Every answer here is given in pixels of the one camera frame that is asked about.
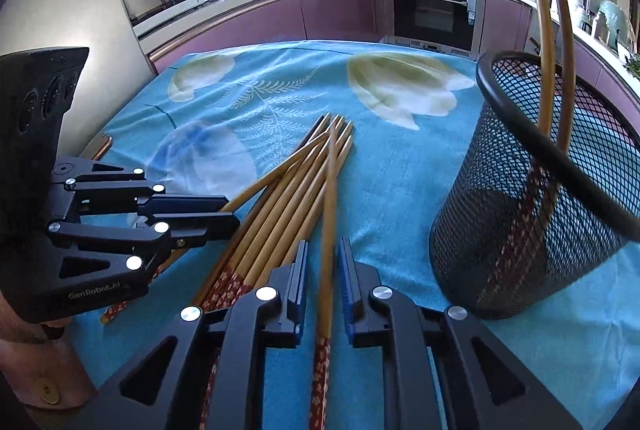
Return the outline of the left hand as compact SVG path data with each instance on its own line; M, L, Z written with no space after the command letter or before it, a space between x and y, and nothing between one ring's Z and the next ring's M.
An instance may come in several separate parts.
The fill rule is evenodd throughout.
M71 410L90 401L96 387L72 344L52 339L20 319L1 297L1 372L17 398L43 410Z

